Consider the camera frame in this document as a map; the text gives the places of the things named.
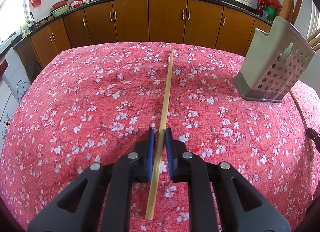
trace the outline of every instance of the green container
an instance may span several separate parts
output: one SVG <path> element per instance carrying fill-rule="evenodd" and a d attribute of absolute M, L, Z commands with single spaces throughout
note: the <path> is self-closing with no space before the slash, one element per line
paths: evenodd
<path fill-rule="evenodd" d="M 273 8 L 271 6 L 268 6 L 268 10 L 267 12 L 269 13 L 268 15 L 268 19 L 273 22 L 274 18 L 275 18 L 275 14 L 276 14 L 276 8 Z"/>

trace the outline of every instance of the window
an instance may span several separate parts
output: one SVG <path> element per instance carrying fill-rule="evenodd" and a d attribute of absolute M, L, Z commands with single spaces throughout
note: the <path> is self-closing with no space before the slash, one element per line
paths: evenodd
<path fill-rule="evenodd" d="M 0 45 L 29 21 L 27 0 L 0 0 Z"/>

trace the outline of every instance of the bowl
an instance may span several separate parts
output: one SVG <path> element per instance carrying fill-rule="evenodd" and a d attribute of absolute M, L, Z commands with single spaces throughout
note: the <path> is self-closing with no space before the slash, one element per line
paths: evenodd
<path fill-rule="evenodd" d="M 64 12 L 66 12 L 68 9 L 70 8 L 70 4 L 59 7 L 56 10 L 53 10 L 52 12 L 50 12 L 50 14 L 53 15 L 53 17 L 57 17 L 59 15 L 62 15 Z"/>
<path fill-rule="evenodd" d="M 58 9 L 59 7 L 65 6 L 66 4 L 68 4 L 68 0 L 62 0 L 58 3 L 55 3 L 54 5 L 52 5 L 53 10 Z"/>

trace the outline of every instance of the table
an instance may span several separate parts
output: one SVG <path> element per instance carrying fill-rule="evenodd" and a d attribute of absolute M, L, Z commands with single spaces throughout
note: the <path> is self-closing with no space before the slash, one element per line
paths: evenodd
<path fill-rule="evenodd" d="M 230 162 L 293 228 L 300 223 L 319 180 L 319 153 L 312 161 L 291 95 L 243 100 L 233 82 L 242 56 L 135 42 L 60 53 L 22 99 L 4 142 L 0 195 L 23 228 L 91 163 L 115 162 L 149 127 L 157 130 L 172 47 L 174 139 L 207 162 Z M 316 92 L 302 82 L 293 90 L 319 131 Z M 154 220 L 144 220 L 149 185 L 133 185 L 130 231 L 189 231 L 187 184 L 170 182 L 166 152 L 161 166 Z"/>

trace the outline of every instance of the red basket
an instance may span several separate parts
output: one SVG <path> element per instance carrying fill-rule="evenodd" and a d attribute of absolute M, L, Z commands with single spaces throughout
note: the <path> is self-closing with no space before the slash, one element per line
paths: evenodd
<path fill-rule="evenodd" d="M 65 6 L 66 4 L 68 4 L 68 0 L 62 0 L 58 3 L 55 3 L 54 5 L 52 5 L 53 10 L 58 9 L 59 7 Z"/>

